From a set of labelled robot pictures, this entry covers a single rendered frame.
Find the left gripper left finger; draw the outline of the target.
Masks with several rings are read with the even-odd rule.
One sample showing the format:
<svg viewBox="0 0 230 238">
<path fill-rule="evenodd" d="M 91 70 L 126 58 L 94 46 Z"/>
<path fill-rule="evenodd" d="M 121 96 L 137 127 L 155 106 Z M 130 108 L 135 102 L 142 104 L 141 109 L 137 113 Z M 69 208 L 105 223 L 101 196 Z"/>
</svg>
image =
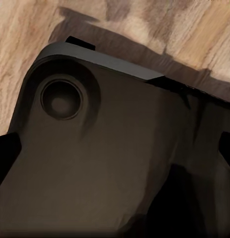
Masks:
<svg viewBox="0 0 230 238">
<path fill-rule="evenodd" d="M 0 185 L 22 151 L 17 132 L 0 136 Z"/>
</svg>

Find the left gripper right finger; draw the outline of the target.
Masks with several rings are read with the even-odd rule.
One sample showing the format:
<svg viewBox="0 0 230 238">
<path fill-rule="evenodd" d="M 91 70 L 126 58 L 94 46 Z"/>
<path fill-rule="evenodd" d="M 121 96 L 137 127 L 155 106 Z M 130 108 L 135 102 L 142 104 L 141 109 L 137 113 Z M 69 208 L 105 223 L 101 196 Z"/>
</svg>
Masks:
<svg viewBox="0 0 230 238">
<path fill-rule="evenodd" d="M 229 132 L 222 133 L 221 138 L 219 140 L 218 149 L 230 166 L 230 133 Z"/>
</svg>

